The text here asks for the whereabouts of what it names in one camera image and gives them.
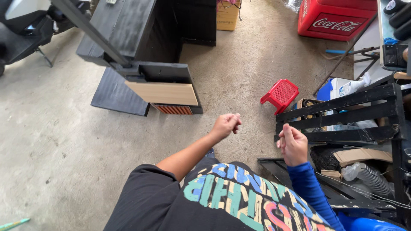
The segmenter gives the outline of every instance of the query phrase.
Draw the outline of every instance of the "shoe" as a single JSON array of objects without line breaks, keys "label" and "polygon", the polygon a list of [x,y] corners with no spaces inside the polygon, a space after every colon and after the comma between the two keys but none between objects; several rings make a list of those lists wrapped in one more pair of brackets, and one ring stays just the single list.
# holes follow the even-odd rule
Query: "shoe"
[{"label": "shoe", "polygon": [[214,157],[214,148],[211,148],[210,150],[208,150],[207,154],[204,157],[215,158]]}]

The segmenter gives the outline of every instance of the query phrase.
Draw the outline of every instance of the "blue sleeve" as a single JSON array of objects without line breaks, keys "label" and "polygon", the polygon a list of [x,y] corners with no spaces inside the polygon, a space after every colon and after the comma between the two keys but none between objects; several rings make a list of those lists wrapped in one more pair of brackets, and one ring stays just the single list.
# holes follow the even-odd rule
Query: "blue sleeve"
[{"label": "blue sleeve", "polygon": [[320,183],[315,177],[314,169],[309,162],[291,167],[287,166],[294,191],[322,216],[336,231],[344,227],[332,210]]}]

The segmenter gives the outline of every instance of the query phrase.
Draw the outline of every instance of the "blue plastic container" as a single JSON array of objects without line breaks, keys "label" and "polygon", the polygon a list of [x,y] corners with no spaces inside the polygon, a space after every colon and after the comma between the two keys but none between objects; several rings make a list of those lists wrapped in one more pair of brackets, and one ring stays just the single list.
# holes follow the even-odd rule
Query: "blue plastic container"
[{"label": "blue plastic container", "polygon": [[347,217],[343,213],[338,218],[346,231],[406,231],[394,224],[370,218]]},{"label": "blue plastic container", "polygon": [[332,79],[328,80],[328,82],[318,90],[317,100],[327,101],[331,99],[331,96],[330,96],[330,93],[332,91],[331,80]]}]

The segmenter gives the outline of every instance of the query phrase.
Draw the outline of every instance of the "coca-cola logo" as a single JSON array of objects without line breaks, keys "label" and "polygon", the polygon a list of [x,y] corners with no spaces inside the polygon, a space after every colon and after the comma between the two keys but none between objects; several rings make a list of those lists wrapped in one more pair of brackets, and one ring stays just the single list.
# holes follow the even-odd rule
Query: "coca-cola logo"
[{"label": "coca-cola logo", "polygon": [[366,21],[367,18],[320,13],[312,21],[308,30],[350,36],[354,31],[363,26]]},{"label": "coca-cola logo", "polygon": [[350,21],[344,22],[330,22],[327,18],[320,19],[312,24],[314,27],[324,27],[332,30],[342,30],[351,31],[356,28],[356,25],[361,25],[362,23],[355,23]]},{"label": "coca-cola logo", "polygon": [[304,10],[302,12],[302,17],[303,18],[307,15],[307,12],[308,12],[307,0],[304,0]]}]

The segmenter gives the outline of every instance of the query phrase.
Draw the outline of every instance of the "fist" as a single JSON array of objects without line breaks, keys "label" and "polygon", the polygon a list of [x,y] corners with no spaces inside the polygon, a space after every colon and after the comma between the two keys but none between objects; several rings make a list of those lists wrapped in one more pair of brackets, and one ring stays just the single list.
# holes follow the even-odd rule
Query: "fist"
[{"label": "fist", "polygon": [[281,154],[288,166],[297,166],[308,161],[307,137],[289,124],[283,125],[283,130],[278,135],[277,148],[281,148]]},{"label": "fist", "polygon": [[210,135],[213,136],[217,142],[226,138],[233,132],[237,134],[238,126],[241,125],[240,114],[224,114],[220,115],[215,121],[214,127],[210,131]]}]

